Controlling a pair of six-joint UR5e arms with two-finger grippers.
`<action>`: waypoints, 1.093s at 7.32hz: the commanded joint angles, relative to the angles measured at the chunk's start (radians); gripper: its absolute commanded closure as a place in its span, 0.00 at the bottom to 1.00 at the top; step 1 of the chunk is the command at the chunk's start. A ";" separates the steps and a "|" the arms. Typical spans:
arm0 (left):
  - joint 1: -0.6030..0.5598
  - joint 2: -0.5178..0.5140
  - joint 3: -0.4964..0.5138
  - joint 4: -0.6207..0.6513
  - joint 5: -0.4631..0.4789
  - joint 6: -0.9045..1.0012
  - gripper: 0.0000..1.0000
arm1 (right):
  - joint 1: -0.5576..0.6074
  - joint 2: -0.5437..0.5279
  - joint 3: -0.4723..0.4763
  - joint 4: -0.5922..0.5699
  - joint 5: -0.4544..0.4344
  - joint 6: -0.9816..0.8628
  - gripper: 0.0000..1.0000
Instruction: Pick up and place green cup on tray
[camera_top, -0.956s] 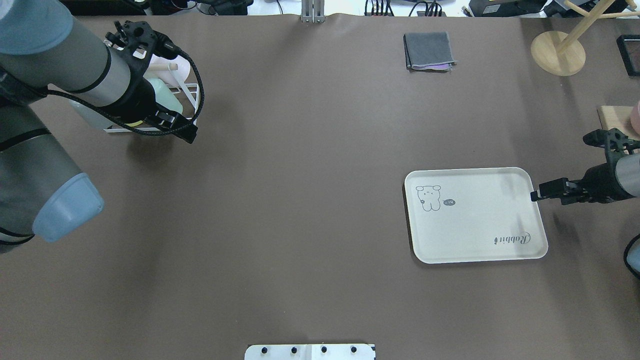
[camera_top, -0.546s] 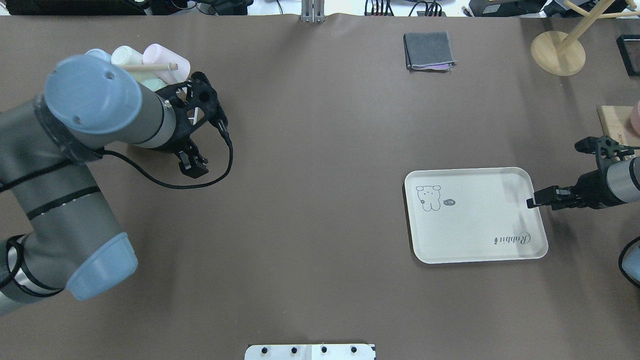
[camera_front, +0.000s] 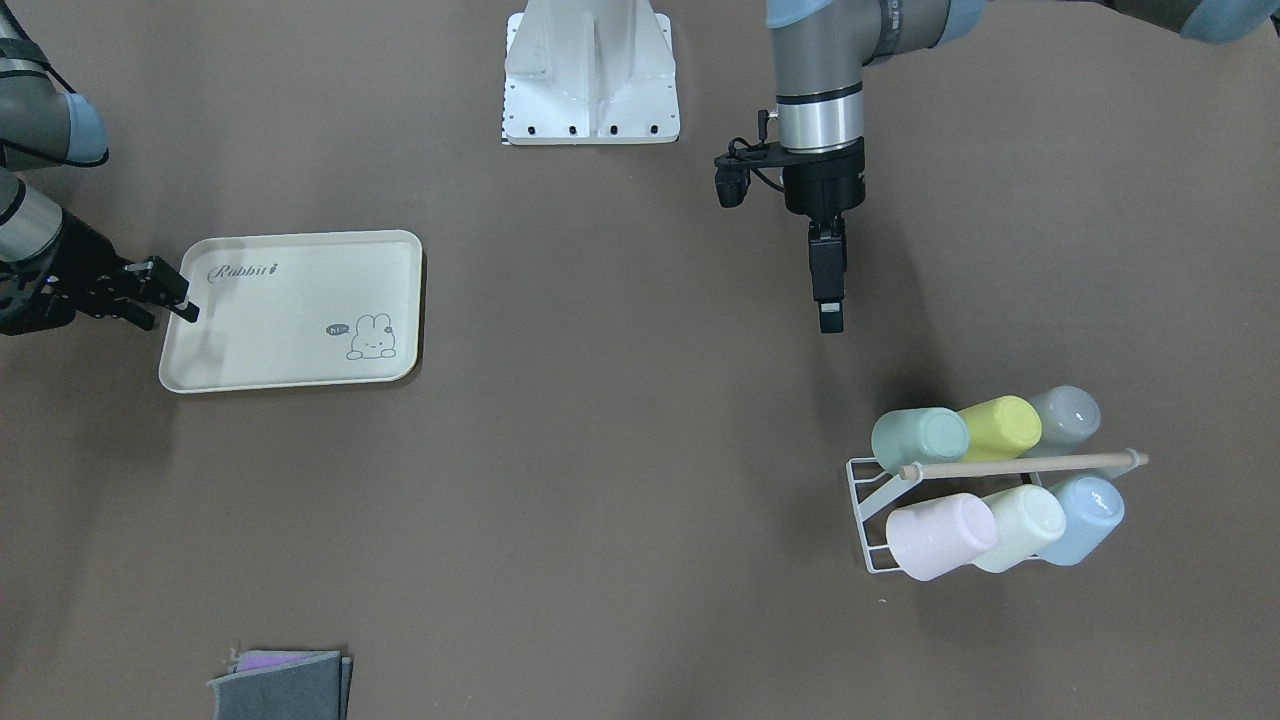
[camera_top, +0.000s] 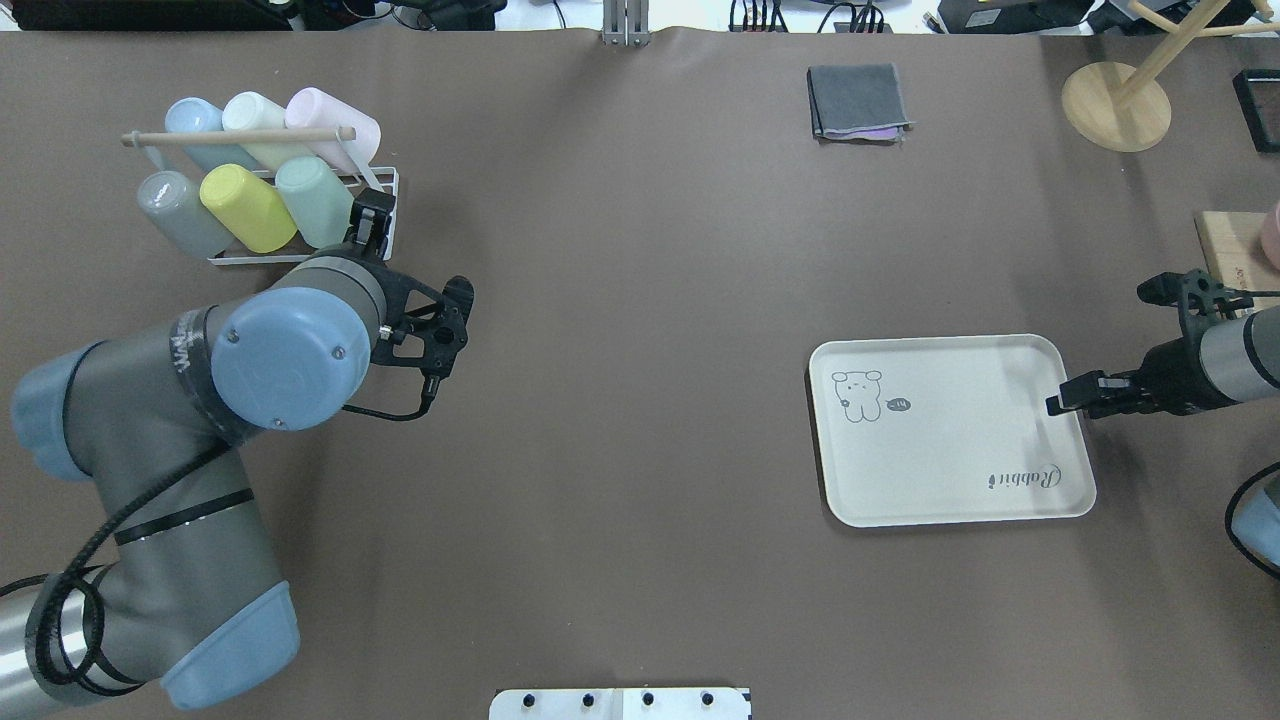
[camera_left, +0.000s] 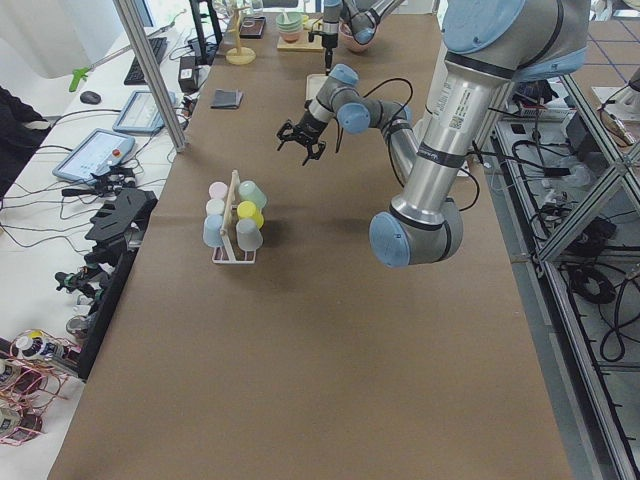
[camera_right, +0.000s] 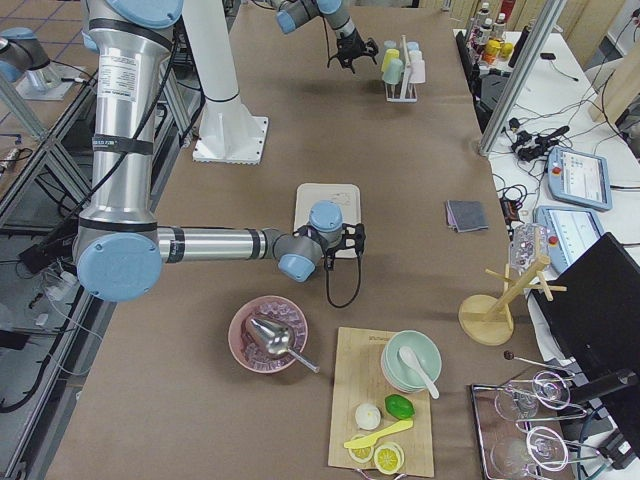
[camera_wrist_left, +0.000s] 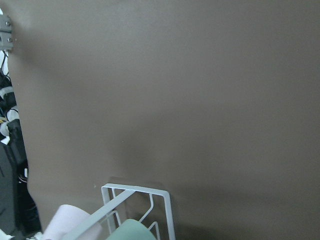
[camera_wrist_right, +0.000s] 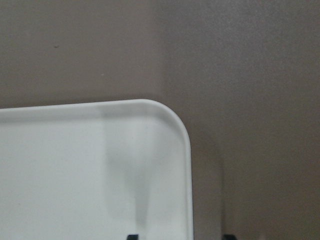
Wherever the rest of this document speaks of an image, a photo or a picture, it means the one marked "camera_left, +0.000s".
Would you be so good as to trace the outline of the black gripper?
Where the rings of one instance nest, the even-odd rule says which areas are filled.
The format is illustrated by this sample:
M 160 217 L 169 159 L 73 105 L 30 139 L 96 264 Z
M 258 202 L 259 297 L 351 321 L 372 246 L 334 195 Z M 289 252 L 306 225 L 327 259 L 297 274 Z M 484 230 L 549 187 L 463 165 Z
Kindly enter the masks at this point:
M 324 73 L 328 76 L 333 64 L 333 49 L 338 46 L 339 21 L 322 19 L 308 33 L 310 42 L 316 37 L 321 39 L 321 45 L 324 48 Z
M 319 160 L 326 148 L 326 143 L 320 140 L 320 136 L 327 125 L 326 121 L 317 119 L 309 111 L 304 112 L 297 124 L 286 120 L 276 133 L 279 140 L 277 150 L 280 151 L 288 142 L 299 143 L 306 149 L 306 157 L 302 161 L 303 166 L 306 166 L 310 161 Z

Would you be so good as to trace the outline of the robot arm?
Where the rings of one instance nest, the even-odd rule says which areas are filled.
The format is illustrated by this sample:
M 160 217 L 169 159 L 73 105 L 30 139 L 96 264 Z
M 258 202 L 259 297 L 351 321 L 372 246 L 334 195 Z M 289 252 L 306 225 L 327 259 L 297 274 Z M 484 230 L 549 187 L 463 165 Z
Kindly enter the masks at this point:
M 357 73 L 344 64 L 332 68 L 300 121 L 285 122 L 277 137 L 304 146 L 316 160 L 331 120 L 352 134 L 380 130 L 404 188 L 372 218 L 372 251 L 392 268 L 445 260 L 463 235 L 449 191 L 496 92 L 512 81 L 578 70 L 589 10 L 587 1 L 451 1 L 442 25 L 447 74 L 420 138 L 405 106 L 362 96 Z
M 352 1 L 333 0 L 323 3 L 321 27 L 313 29 L 308 37 L 321 38 L 324 49 L 324 73 L 329 74 L 333 64 L 333 51 L 339 39 L 346 40 L 352 53 L 366 51 L 374 41 L 382 21 L 400 5 L 400 0 Z

